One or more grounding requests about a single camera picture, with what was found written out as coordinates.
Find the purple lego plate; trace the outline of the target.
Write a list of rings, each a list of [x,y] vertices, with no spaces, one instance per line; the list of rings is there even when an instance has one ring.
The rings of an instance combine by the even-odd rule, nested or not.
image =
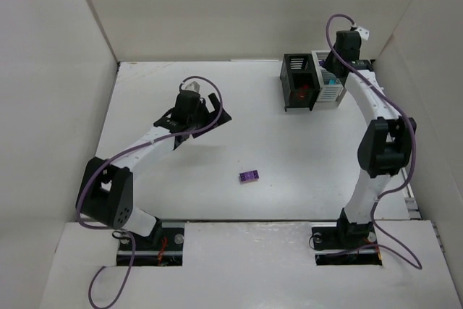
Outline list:
[[[239,173],[239,182],[240,183],[248,183],[254,182],[260,179],[259,173],[257,170],[252,170],[248,172],[241,172]]]

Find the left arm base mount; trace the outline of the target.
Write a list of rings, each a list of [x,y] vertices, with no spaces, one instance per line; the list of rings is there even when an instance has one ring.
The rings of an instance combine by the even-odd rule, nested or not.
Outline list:
[[[184,224],[165,223],[159,230],[159,237],[150,240],[134,235],[136,248],[133,266],[169,267],[182,266],[184,246]],[[116,265],[128,266],[132,257],[131,239],[121,232],[112,232],[119,242]]]

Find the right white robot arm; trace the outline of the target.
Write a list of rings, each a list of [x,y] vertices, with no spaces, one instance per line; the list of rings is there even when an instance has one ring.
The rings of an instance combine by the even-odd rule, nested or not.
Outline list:
[[[333,227],[314,227],[316,250],[355,249],[373,233],[380,195],[412,156],[416,122],[391,105],[378,84],[373,65],[360,59],[362,36],[351,28],[336,34],[323,66],[357,103],[367,129],[357,149],[360,175],[354,192]]]

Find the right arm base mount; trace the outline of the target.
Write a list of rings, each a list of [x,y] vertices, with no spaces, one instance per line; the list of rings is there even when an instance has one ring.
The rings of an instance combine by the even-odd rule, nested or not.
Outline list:
[[[315,226],[309,246],[317,266],[382,266],[383,261],[373,229],[342,235],[335,226]]]

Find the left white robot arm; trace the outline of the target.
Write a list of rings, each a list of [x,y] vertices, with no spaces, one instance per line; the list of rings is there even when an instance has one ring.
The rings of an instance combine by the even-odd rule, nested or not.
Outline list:
[[[103,228],[153,237],[161,221],[135,206],[135,180],[190,137],[197,138],[232,120],[215,93],[208,98],[211,111],[198,92],[180,91],[174,107],[131,147],[108,159],[95,156],[89,160],[76,200],[77,215],[85,215]]]

